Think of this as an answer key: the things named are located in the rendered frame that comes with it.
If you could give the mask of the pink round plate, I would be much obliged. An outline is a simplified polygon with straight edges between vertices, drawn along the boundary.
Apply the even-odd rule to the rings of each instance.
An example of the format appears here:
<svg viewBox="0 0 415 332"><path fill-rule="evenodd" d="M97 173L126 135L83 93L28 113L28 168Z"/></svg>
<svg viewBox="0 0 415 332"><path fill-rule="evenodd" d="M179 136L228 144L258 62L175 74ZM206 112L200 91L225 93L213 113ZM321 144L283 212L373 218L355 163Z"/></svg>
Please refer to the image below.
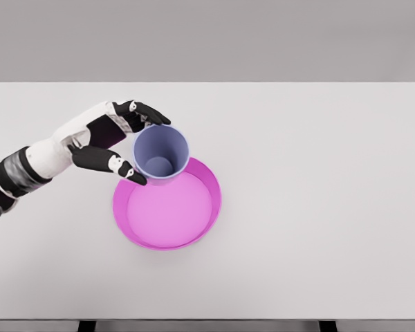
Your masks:
<svg viewBox="0 0 415 332"><path fill-rule="evenodd" d="M221 213L214 172L196 158L164 185L121 180L113 193L116 225L131 242L151 250L177 250L203 238Z"/></svg>

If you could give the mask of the lavender blue cup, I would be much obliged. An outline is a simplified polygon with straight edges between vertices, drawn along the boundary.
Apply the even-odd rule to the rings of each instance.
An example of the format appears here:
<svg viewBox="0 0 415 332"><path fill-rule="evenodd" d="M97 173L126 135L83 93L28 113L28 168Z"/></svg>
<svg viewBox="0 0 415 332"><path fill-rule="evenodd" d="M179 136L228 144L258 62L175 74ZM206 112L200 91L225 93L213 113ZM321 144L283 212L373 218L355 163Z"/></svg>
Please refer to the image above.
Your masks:
<svg viewBox="0 0 415 332"><path fill-rule="evenodd" d="M133 162L149 185L166 185L187 167L190 148L185 136L170 125L151 125L136 135Z"/></svg>

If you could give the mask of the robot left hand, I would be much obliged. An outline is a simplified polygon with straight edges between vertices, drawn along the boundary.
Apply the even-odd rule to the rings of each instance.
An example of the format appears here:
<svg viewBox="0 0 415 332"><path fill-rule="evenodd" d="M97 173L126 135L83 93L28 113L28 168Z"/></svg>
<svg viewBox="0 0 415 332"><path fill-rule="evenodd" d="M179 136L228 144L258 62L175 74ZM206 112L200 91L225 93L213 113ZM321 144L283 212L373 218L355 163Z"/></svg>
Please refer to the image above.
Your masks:
<svg viewBox="0 0 415 332"><path fill-rule="evenodd" d="M144 186L147 179L110 148L130 133L170 124L162 113L137 100L102 102L62 125L53 137L65 146L75 166L114 173Z"/></svg>

